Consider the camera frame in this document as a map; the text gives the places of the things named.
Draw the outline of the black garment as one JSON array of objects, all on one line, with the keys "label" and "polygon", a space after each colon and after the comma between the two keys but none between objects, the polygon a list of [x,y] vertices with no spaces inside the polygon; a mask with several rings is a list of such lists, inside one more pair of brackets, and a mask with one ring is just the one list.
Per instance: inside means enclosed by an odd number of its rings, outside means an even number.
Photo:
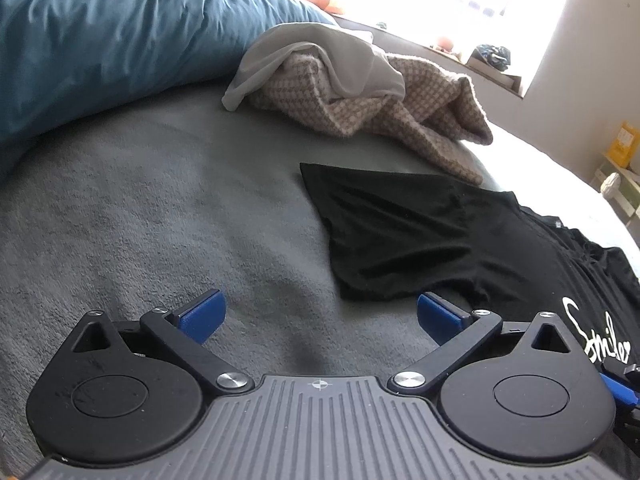
[{"label": "black garment", "polygon": [[436,292],[523,321],[584,293],[556,229],[509,192],[436,174],[299,169],[345,298]]}]

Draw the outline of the black printed t-shirt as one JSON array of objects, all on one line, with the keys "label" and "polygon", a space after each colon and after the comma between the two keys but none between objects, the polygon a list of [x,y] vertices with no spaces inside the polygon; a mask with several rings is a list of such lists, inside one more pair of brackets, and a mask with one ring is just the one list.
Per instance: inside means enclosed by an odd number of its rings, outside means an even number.
[{"label": "black printed t-shirt", "polygon": [[518,216],[511,247],[522,306],[558,314],[596,367],[637,364],[639,281],[623,251],[525,206]]}]

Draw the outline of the grey fleece bed blanket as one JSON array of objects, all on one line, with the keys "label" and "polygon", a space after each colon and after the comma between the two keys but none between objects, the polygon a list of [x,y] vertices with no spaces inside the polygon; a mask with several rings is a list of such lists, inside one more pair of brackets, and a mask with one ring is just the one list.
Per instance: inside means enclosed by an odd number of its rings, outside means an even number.
[{"label": "grey fleece bed blanket", "polygon": [[342,299],[304,162],[431,171],[401,144],[335,139],[198,84],[44,136],[1,187],[1,471],[40,459],[30,388],[89,310],[140,318],[217,287],[208,342],[247,374],[390,376],[432,348],[413,299]]}]

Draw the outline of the beige checked knit garment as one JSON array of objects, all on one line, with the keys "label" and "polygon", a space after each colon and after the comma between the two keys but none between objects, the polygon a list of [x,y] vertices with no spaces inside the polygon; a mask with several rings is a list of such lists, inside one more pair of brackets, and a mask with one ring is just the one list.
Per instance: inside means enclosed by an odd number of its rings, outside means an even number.
[{"label": "beige checked knit garment", "polygon": [[250,104],[280,112],[314,131],[351,138],[358,132],[388,136],[442,170],[480,185],[483,176],[464,141],[494,140],[469,76],[417,56],[393,54],[406,95],[330,96],[329,70],[317,55],[294,53],[250,95]]}]

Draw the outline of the yellow box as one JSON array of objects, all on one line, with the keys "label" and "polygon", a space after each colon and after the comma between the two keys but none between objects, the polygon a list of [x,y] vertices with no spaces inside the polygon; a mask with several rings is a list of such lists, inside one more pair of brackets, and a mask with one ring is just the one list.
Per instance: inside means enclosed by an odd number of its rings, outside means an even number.
[{"label": "yellow box", "polygon": [[623,122],[605,155],[617,166],[627,168],[638,150],[639,142],[639,130],[628,122]]}]

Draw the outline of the dark bundle on windowsill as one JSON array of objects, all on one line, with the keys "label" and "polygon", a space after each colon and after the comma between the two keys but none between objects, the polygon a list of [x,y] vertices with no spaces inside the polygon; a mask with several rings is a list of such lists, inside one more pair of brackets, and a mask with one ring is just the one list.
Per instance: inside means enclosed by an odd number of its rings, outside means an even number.
[{"label": "dark bundle on windowsill", "polygon": [[481,44],[472,51],[465,65],[502,88],[516,94],[521,92],[522,77],[508,74],[511,52],[505,47]]}]

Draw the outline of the white cloth garment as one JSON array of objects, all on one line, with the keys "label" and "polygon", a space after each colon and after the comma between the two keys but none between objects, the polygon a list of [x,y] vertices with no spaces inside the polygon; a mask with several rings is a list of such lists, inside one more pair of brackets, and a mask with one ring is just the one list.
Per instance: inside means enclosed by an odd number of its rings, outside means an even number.
[{"label": "white cloth garment", "polygon": [[337,25],[288,23],[270,28],[250,46],[222,97],[229,112],[257,91],[278,68],[296,54],[318,58],[329,76],[334,98],[380,98],[406,95],[404,76],[395,70],[386,52],[373,43],[370,32]]}]

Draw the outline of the blue duvet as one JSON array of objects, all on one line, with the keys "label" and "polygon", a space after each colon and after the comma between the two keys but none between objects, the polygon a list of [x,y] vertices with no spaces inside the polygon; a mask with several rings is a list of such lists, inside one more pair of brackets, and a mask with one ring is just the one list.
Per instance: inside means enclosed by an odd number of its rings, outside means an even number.
[{"label": "blue duvet", "polygon": [[304,0],[1,0],[1,171],[46,132],[236,71],[284,23],[329,23]]}]

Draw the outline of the orange item on windowsill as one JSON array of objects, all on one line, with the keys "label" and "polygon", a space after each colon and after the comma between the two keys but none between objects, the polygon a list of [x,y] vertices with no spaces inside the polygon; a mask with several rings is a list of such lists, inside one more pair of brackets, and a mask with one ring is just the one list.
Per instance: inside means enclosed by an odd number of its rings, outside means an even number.
[{"label": "orange item on windowsill", "polygon": [[344,10],[334,0],[306,0],[326,13],[332,15],[343,15]]}]

